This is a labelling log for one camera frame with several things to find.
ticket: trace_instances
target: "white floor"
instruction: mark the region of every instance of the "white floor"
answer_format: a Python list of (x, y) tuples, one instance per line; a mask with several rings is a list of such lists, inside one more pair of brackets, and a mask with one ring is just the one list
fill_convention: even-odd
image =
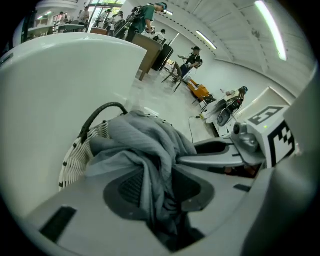
[[(136, 75), (133, 83), (130, 98), (126, 102), (126, 109), (141, 110), (145, 114), (158, 116), (173, 125), (175, 129), (192, 140), (189, 118), (198, 116), (201, 112), (199, 103), (195, 101), (190, 90), (182, 83), (174, 93), (176, 87), (171, 78), (162, 83), (166, 71), (157, 72), (153, 69), (144, 76), (143, 81), (139, 80), (141, 71)], [(193, 143), (214, 138), (212, 128), (201, 119), (191, 118), (190, 126), (193, 135)]]

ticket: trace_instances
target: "wicker basket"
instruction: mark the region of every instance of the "wicker basket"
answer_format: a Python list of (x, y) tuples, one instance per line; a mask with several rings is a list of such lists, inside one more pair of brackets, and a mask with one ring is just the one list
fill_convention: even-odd
[(97, 126), (90, 128), (97, 116), (106, 108), (118, 107), (123, 114), (128, 112), (120, 103), (111, 102), (99, 107), (85, 122), (78, 138), (73, 143), (72, 147), (67, 152), (62, 169), (59, 176), (59, 191), (66, 188), (68, 185), (78, 181), (84, 176), (87, 164), (94, 158), (90, 149), (90, 140), (94, 137), (110, 138), (108, 133), (109, 121), (103, 121)]

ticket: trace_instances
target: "black bag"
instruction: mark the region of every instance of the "black bag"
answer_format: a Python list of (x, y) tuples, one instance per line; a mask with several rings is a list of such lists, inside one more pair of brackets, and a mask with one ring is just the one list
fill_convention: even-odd
[(115, 25), (114, 25), (114, 32), (116, 33), (119, 29), (123, 27), (123, 25), (126, 23), (124, 19), (119, 20)]
[(134, 7), (133, 10), (131, 11), (132, 14), (130, 14), (128, 16), (128, 18), (126, 19), (127, 22), (130, 22), (130, 23), (136, 23), (138, 22), (139, 20), (141, 20), (141, 9), (142, 9), (143, 6), (138, 6), (138, 7)]

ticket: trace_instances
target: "black chair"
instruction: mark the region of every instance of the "black chair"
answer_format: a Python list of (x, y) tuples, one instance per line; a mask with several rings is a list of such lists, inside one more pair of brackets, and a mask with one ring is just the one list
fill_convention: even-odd
[(176, 62), (174, 63), (173, 70), (171, 71), (170, 75), (168, 75), (167, 78), (162, 81), (162, 83), (164, 83), (169, 77), (174, 77), (178, 82), (180, 82), (174, 90), (174, 92), (176, 92), (178, 87), (181, 85), (181, 82), (183, 81), (182, 71), (181, 71), (181, 68), (179, 67), (178, 63), (176, 63)]

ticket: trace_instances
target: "white panel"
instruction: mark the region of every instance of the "white panel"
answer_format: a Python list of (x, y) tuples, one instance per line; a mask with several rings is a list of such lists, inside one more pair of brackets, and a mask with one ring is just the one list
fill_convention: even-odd
[(242, 107), (242, 109), (239, 110), (239, 113), (235, 117), (239, 122), (243, 122), (271, 105), (289, 106), (288, 102), (280, 97), (274, 90), (268, 88), (261, 95), (259, 95), (259, 97), (254, 100), (252, 104), (246, 109)]
[[(126, 103), (146, 50), (110, 36), (61, 33), (20, 44), (2, 59), (11, 53), (0, 68), (0, 188), (24, 217), (58, 192), (63, 160), (90, 115)], [(109, 108), (93, 125), (119, 112)]]

